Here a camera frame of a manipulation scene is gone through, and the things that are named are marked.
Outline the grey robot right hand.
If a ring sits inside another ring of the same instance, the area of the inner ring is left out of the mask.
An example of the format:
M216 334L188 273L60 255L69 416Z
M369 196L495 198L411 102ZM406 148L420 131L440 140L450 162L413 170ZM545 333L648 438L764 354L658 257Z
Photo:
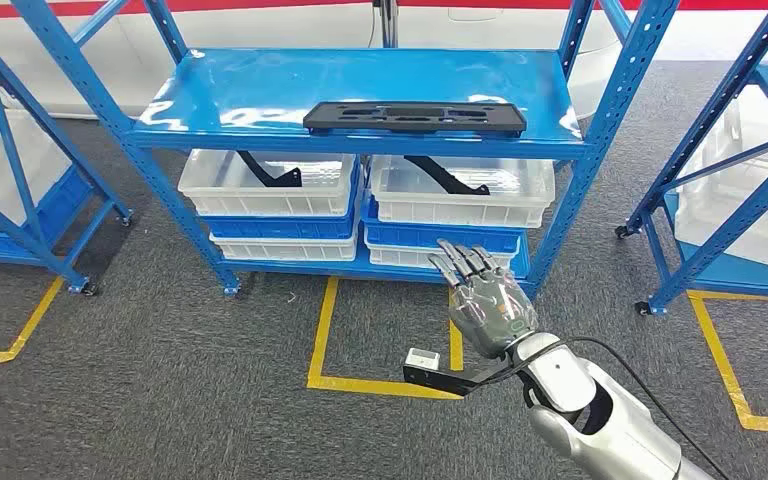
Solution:
M451 320L479 354L502 358L537 330L537 313L511 270L480 245L437 243L443 253L428 260L451 288Z

